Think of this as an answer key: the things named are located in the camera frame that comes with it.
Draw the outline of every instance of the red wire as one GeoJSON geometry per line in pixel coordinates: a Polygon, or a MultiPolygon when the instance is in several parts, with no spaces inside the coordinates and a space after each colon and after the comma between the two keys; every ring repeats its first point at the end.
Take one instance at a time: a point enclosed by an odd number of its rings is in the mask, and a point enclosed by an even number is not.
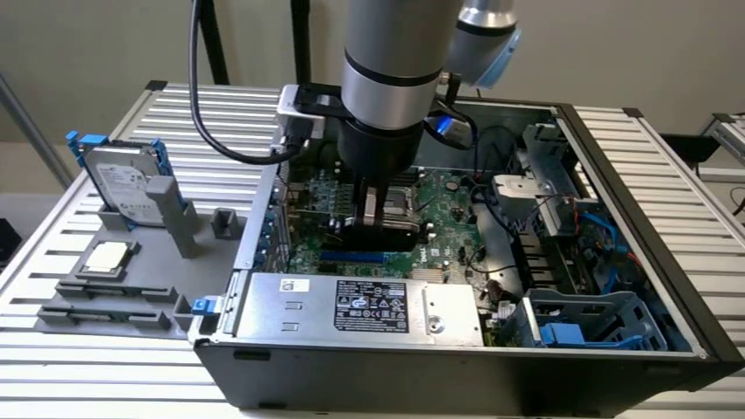
{"type": "Polygon", "coordinates": [[[630,260],[633,260],[634,264],[637,264],[638,266],[641,266],[641,262],[640,259],[637,258],[637,255],[634,255],[633,253],[626,253],[626,256],[629,257],[630,260]]]}
{"type": "Polygon", "coordinates": [[[575,198],[572,198],[572,211],[575,212],[575,235],[580,235],[580,223],[577,222],[577,218],[580,217],[577,214],[577,202],[575,198]]]}

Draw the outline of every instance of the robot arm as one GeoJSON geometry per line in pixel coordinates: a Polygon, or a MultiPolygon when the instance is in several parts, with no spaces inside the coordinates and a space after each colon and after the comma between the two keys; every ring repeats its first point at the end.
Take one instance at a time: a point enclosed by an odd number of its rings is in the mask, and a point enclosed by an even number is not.
{"type": "Polygon", "coordinates": [[[381,228],[388,181],[415,161],[441,72],[493,85],[520,38],[516,25],[512,0],[351,2],[341,99],[353,118],[339,154],[357,174],[359,224],[381,228]]]}

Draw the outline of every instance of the metal table surface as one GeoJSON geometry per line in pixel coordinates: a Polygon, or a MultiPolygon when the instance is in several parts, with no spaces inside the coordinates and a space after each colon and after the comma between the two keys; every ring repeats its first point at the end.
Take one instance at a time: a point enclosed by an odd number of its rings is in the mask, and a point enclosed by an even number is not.
{"type": "MultiPolygon", "coordinates": [[[[227,143],[233,149],[248,153],[268,152],[276,128],[273,108],[279,92],[204,86],[200,96],[207,125],[216,137],[233,139],[227,143]]],[[[706,212],[712,212],[712,203],[696,201],[704,199],[705,193],[690,187],[693,181],[680,175],[674,162],[670,162],[676,157],[668,155],[654,141],[645,128],[646,122],[629,119],[616,109],[580,107],[579,111],[612,156],[624,181],[632,189],[636,188],[634,182],[646,182],[640,185],[637,194],[642,209],[664,237],[665,234],[672,237],[666,239],[670,250],[690,272],[709,307],[745,353],[745,263],[741,260],[745,250],[738,249],[741,243],[736,234],[722,223],[714,222],[718,222],[718,216],[706,212]],[[622,145],[625,141],[633,141],[637,146],[633,148],[645,149],[649,159],[661,158],[662,161],[650,165],[624,162],[632,157],[624,155],[629,152],[628,146],[622,145]],[[644,193],[654,190],[649,189],[649,185],[654,185],[649,176],[660,174],[664,179],[658,193],[644,193]],[[709,228],[716,234],[690,230],[709,228]],[[701,249],[686,242],[690,237],[708,237],[712,245],[721,246],[721,252],[694,253],[701,249]]],[[[181,190],[185,197],[195,200],[197,210],[209,212],[217,206],[229,206],[243,213],[251,211],[257,168],[227,160],[200,140],[191,124],[184,85],[171,84],[161,92],[145,92],[112,133],[112,138],[119,139],[155,137],[168,145],[181,190]]],[[[55,294],[57,281],[69,272],[100,228],[93,215],[100,203],[92,185],[81,175],[0,276],[0,418],[315,416],[313,412],[241,412],[235,409],[225,402],[187,341],[32,331],[40,304],[55,294]]],[[[730,419],[745,417],[742,410],[745,371],[700,392],[660,394],[620,417],[730,419]]]]}
{"type": "Polygon", "coordinates": [[[704,135],[713,137],[745,165],[745,115],[716,113],[704,129],[704,135]]]}

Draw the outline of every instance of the blue cable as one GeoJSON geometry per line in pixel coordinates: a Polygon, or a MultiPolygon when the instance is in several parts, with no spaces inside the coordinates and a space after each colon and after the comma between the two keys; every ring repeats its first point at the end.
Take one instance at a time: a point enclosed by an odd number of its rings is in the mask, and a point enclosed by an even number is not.
{"type": "Polygon", "coordinates": [[[621,342],[587,342],[584,347],[591,347],[596,349],[637,349],[641,348],[641,343],[644,342],[644,337],[634,334],[624,339],[621,342]]]}
{"type": "Polygon", "coordinates": [[[596,223],[597,225],[604,227],[610,232],[612,248],[616,250],[616,247],[617,247],[616,246],[616,235],[617,235],[616,227],[609,225],[605,220],[602,220],[597,215],[591,214],[589,212],[584,212],[583,214],[580,214],[580,217],[587,219],[588,221],[592,221],[593,223],[596,223]]]}
{"type": "Polygon", "coordinates": [[[605,283],[605,286],[602,287],[602,291],[601,294],[609,294],[610,290],[613,289],[613,285],[616,284],[616,278],[618,277],[618,272],[616,270],[616,266],[610,267],[610,270],[608,271],[608,282],[605,283]]]}

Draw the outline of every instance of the sticker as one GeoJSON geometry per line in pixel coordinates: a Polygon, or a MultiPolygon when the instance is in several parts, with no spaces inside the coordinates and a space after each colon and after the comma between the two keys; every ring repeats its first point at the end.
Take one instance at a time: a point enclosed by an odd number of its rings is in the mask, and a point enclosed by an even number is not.
{"type": "Polygon", "coordinates": [[[343,332],[408,333],[407,284],[336,281],[335,327],[343,332]]]}
{"type": "Polygon", "coordinates": [[[144,193],[148,186],[144,173],[132,166],[104,163],[96,165],[96,170],[119,212],[139,224],[163,224],[159,207],[144,193]]]}
{"type": "Polygon", "coordinates": [[[280,281],[280,291],[283,292],[308,292],[311,291],[311,280],[297,278],[284,278],[280,281]]]}

